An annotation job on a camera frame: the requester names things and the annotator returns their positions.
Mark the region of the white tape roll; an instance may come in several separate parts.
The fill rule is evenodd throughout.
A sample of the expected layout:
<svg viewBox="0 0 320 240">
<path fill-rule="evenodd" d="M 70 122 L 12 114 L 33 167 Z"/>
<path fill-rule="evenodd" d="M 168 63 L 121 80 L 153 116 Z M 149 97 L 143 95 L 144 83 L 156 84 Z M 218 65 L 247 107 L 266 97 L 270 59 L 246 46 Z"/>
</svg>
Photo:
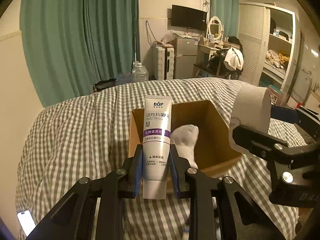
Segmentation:
<svg viewBox="0 0 320 240">
<path fill-rule="evenodd" d="M 268 132 L 271 118 L 271 97 L 265 87 L 245 86 L 238 92 L 231 118 L 229 121 L 228 139 L 231 148 L 245 155 L 251 155 L 249 150 L 240 146 L 232 138 L 234 129 L 240 125 L 255 129 L 259 132 Z"/>
</svg>

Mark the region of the white purple cream tube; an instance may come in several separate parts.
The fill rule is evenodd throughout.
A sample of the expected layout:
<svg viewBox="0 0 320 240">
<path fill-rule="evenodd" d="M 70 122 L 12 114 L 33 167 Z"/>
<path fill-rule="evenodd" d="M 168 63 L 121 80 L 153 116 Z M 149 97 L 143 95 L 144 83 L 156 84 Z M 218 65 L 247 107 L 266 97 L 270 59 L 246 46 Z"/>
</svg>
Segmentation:
<svg viewBox="0 0 320 240">
<path fill-rule="evenodd" d="M 143 198 L 166 198 L 172 99 L 147 95 L 143 122 Z"/>
</svg>

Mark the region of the smartphone with lit screen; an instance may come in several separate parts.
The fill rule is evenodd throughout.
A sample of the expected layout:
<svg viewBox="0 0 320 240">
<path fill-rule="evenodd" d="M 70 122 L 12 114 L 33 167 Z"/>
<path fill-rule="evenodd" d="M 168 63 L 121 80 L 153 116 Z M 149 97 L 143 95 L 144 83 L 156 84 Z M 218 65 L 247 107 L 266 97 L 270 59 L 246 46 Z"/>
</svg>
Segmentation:
<svg viewBox="0 0 320 240">
<path fill-rule="evenodd" d="M 21 211 L 17 214 L 17 218 L 24 234 L 28 237 L 36 227 L 31 212 L 29 210 Z"/>
</svg>

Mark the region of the cardboard box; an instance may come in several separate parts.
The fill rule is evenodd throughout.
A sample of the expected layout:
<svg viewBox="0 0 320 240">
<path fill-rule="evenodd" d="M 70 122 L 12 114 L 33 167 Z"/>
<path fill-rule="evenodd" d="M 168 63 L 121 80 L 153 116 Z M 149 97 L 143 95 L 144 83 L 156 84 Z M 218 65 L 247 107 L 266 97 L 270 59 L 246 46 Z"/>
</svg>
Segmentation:
<svg viewBox="0 0 320 240">
<path fill-rule="evenodd" d="M 241 159 L 241 153 L 230 147 L 228 126 L 211 101 L 174 104 L 171 130 L 182 125 L 195 125 L 199 129 L 195 162 L 206 175 L 218 177 Z"/>
</svg>

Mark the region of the white cloth on chair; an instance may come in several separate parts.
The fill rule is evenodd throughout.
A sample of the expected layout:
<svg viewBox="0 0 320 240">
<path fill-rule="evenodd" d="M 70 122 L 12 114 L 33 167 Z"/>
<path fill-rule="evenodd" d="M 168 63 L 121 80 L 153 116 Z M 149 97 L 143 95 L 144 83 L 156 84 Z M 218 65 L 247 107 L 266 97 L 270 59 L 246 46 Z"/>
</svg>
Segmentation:
<svg viewBox="0 0 320 240">
<path fill-rule="evenodd" d="M 244 65 L 242 52 L 233 47 L 229 48 L 224 59 L 224 65 L 231 71 L 242 70 Z"/>
</svg>

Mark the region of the white sock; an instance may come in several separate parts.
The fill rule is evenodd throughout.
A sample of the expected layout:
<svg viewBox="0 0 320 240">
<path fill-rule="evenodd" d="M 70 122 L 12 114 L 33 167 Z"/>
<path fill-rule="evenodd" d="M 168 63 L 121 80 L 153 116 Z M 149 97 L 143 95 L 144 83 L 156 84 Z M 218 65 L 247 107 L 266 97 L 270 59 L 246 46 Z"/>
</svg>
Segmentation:
<svg viewBox="0 0 320 240">
<path fill-rule="evenodd" d="M 198 169 L 195 161 L 195 145 L 199 136 L 199 128 L 195 125 L 183 125 L 171 134 L 171 143 L 176 146 L 178 155 L 189 161 L 192 168 Z"/>
</svg>

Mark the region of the grey checkered bed cover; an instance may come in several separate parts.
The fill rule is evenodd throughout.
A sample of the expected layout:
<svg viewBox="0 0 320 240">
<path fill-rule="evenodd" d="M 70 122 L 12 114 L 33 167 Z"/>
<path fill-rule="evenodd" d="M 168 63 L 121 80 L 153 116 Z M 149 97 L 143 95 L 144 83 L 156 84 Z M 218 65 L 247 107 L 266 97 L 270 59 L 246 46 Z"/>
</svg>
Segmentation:
<svg viewBox="0 0 320 240">
<path fill-rule="evenodd" d="M 173 103 L 209 100 L 229 124 L 233 103 L 248 83 L 213 77 L 128 83 L 45 108 L 26 139 L 18 165 L 17 213 L 29 210 L 35 224 L 81 178 L 103 178 L 122 166 L 129 151 L 133 109 L 145 95 L 168 95 Z M 266 162 L 243 155 L 224 176 L 231 176 L 270 217 L 286 239 L 295 237 L 298 208 L 269 201 L 271 178 Z M 125 239 L 182 239 L 190 202 L 172 194 L 146 200 L 142 193 L 125 200 Z"/>
</svg>

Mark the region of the white wardrobe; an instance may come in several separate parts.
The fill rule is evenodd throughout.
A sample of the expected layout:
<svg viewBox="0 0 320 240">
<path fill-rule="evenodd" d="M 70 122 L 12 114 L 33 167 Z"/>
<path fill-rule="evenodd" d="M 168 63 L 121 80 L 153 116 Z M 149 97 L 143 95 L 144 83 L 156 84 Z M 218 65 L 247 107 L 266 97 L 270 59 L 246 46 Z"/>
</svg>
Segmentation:
<svg viewBox="0 0 320 240">
<path fill-rule="evenodd" d="M 240 3 L 239 36 L 244 66 L 240 80 L 278 88 L 286 99 L 295 75 L 300 30 L 296 14 L 263 3 Z"/>
</svg>

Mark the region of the black chair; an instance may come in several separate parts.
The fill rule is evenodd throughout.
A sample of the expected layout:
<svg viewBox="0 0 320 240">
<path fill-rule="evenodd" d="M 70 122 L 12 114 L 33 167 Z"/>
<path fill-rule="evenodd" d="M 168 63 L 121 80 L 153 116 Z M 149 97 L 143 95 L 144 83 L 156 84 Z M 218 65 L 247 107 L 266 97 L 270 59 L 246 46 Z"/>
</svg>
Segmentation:
<svg viewBox="0 0 320 240">
<path fill-rule="evenodd" d="M 238 80 L 244 66 L 243 47 L 235 36 L 230 36 L 227 42 L 231 46 L 217 50 L 208 61 L 208 68 L 217 77 Z"/>
</svg>

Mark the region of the white dressing table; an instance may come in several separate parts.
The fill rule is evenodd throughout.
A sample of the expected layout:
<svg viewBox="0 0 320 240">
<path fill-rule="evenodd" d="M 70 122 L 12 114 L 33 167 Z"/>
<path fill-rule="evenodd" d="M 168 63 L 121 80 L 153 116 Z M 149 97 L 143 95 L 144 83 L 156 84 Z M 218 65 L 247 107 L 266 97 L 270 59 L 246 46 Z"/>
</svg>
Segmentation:
<svg viewBox="0 0 320 240">
<path fill-rule="evenodd" d="M 214 57 L 219 57 L 217 53 L 219 48 L 212 48 L 205 45 L 199 44 L 197 46 L 197 56 L 196 56 L 196 63 L 193 67 L 193 76 L 194 77 L 202 77 L 200 75 L 200 71 L 206 72 L 207 75 L 210 74 L 213 77 L 220 76 L 220 69 L 221 69 L 221 61 L 218 62 L 218 67 L 214 70 L 210 67 L 210 60 Z"/>
</svg>

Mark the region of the white oval vanity mirror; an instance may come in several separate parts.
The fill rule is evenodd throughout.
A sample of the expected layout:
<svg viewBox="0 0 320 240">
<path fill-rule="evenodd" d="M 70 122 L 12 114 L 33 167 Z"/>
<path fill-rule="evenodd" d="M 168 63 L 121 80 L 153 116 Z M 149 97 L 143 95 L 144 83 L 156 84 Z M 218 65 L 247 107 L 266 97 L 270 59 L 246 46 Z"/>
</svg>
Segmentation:
<svg viewBox="0 0 320 240">
<path fill-rule="evenodd" d="M 223 39 L 224 26 L 217 16 L 213 16 L 207 24 L 207 39 L 210 42 L 220 42 Z"/>
</svg>

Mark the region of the grey mini fridge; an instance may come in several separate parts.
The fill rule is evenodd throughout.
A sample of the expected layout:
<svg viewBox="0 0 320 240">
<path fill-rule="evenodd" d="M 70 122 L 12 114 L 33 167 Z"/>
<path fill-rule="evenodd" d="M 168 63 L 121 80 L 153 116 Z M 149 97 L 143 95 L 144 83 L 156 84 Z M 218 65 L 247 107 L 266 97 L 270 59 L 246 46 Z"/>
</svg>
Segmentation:
<svg viewBox="0 0 320 240">
<path fill-rule="evenodd" d="M 197 57 L 198 40 L 193 38 L 177 37 L 173 41 L 174 78 L 189 79 L 193 77 L 193 68 Z"/>
</svg>

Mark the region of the green curtain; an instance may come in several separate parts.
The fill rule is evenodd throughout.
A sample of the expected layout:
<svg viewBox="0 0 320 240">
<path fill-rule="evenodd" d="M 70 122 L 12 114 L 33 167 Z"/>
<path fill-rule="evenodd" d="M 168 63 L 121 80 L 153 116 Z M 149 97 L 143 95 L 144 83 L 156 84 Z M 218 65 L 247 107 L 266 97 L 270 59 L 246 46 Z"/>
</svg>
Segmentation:
<svg viewBox="0 0 320 240">
<path fill-rule="evenodd" d="M 240 0 L 210 0 L 210 17 L 224 26 L 224 37 L 238 36 Z"/>
<path fill-rule="evenodd" d="M 138 0 L 22 0 L 20 29 L 44 107 L 90 94 L 139 56 Z"/>
</svg>

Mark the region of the white suitcase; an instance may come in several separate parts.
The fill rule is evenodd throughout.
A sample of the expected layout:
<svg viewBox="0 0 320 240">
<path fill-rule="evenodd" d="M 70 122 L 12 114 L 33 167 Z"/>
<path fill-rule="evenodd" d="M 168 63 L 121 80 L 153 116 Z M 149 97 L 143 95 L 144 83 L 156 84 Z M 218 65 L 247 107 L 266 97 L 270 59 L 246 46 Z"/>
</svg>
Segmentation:
<svg viewBox="0 0 320 240">
<path fill-rule="evenodd" d="M 153 51 L 153 75 L 156 80 L 174 78 L 174 47 L 171 45 L 155 46 Z"/>
</svg>

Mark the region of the clear water jug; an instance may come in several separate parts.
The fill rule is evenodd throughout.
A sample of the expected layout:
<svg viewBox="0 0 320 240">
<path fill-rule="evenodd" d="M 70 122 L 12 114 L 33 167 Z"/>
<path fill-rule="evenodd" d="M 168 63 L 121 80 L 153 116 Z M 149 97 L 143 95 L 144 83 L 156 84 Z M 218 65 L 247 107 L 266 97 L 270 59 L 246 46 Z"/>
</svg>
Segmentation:
<svg viewBox="0 0 320 240">
<path fill-rule="evenodd" d="M 135 62 L 132 69 L 133 82 L 145 82 L 149 80 L 148 70 L 141 62 Z"/>
</svg>

